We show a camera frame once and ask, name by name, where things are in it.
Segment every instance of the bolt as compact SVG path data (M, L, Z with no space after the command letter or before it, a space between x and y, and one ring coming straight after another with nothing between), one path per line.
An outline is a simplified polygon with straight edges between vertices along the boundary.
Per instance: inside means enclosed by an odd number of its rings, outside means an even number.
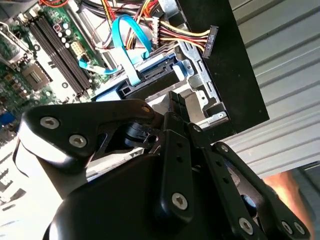
M44 116L41 118L40 124L47 129L56 129L60 125L59 121L51 116Z
M251 223L244 217L241 217L239 219L239 225L242 228L242 230L245 231L247 234L254 234L254 228L252 227Z
M172 203L180 210L186 210L188 207L187 199L178 192L172 195Z
M146 106L142 106L141 109L142 109L143 111L147 112L147 113L150 112L150 109L147 108Z
M294 226L302 235L306 234L305 230L303 229L303 227L299 223L294 222Z
M199 133L202 131L202 129L198 125L193 125L193 129Z
M69 143L74 147L83 148L87 145L87 140L83 136L75 134L69 137Z
M225 152L229 152L229 149L225 145L221 145L221 149Z
M289 233L289 234L293 234L294 231L292 231L291 227L288 225L288 223L286 223L285 221L282 221L282 226L284 227L284 229Z

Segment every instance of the red wire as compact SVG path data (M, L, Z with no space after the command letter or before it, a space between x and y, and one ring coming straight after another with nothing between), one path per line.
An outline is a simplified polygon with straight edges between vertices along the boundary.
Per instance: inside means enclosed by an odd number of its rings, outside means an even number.
M114 21L116 19L116 15L115 15L114 11L112 10L112 8L111 8L111 6L110 6L110 4L108 3L107 0L104 0L104 2L106 4L106 8L107 8L107 10L108 10L108 12L110 14L110 17L111 17L112 21Z
M49 0L47 0L46 2L47 2L48 4L57 4L57 3L61 2L61 0L54 0L54 1L49 1Z
M64 5L66 5L68 3L69 0L65 0L64 2L58 4L58 5L52 5L48 2L46 2L45 0L40 0L41 3L43 3L44 5L47 5L48 7L51 7L51 8L60 8L60 7L63 7Z

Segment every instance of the capacitor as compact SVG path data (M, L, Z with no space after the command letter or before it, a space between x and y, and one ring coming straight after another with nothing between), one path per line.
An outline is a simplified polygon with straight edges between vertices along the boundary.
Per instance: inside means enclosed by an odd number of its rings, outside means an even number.
M67 35L67 36L70 36L70 35L71 35L71 30L70 30L70 29L67 29L67 30L65 30L64 32L65 32L65 35Z
M65 22L64 24L62 24L62 27L64 29L68 29L70 27L70 24L68 22Z

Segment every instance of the green circuit board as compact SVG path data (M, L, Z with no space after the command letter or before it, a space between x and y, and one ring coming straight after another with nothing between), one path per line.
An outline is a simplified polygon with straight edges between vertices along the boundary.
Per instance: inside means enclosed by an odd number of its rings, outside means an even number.
M86 50L86 54L89 57L92 65L99 65L99 62L96 60L95 54L92 52L92 50L89 48L87 42L85 41L82 34L79 32L75 24L70 20L68 13L65 11L63 7L52 9L51 7L44 7L43 8L44 14L47 16L48 21L52 24L59 24L59 23L68 23L70 25L70 29L72 31L72 35L70 36L70 41L79 41L83 48ZM101 75L94 73L92 75L92 79L95 81L95 85L93 86L96 88L99 84L105 83L109 80L108 75Z
M88 57L90 64L99 65L99 62L101 61L96 59L97 56L88 46L85 38L72 22L63 7L51 8L47 6L40 6L38 14L45 16L46 20L52 27L54 27L54 25L67 23L72 32L72 34L68 36L68 42L79 42L85 50L85 55ZM8 66L8 64L5 64L4 62L0 62L0 119L4 113L10 113L15 118L14 121L7 125L2 125L0 121L0 148L16 136L21 116L26 110L32 107L48 104L88 102L92 97L94 97L94 91L110 78L107 75L90 72L89 81L92 87L87 91L87 94L84 94L81 97L71 94L72 96L67 97L68 100L61 100L61 98L57 97L57 89L52 87L52 84L54 84L57 79L54 78L54 74L50 75L49 72L46 73L46 84L35 89L35 86L30 83L29 79L27 79L24 71L32 69L35 62L38 61L40 64L38 71L39 69L44 70L43 66L41 66L43 62L38 59L39 52L36 51L36 45L41 45L31 34L27 24L13 21L9 25L9 28L34 54L33 57L31 56L31 59L20 59L19 61L12 63L12 59L17 58L17 56L23 56L23 54L21 54L19 47L10 43L10 41L0 35L0 56L12 64L12 66ZM79 56L77 56L71 47L68 50L75 59L79 59Z

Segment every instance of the metal sheet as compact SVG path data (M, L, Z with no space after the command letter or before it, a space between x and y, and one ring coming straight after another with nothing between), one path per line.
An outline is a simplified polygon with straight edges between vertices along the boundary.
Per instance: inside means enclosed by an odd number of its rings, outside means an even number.
M226 143L261 177L318 161L320 1L252 0L232 7L270 120Z

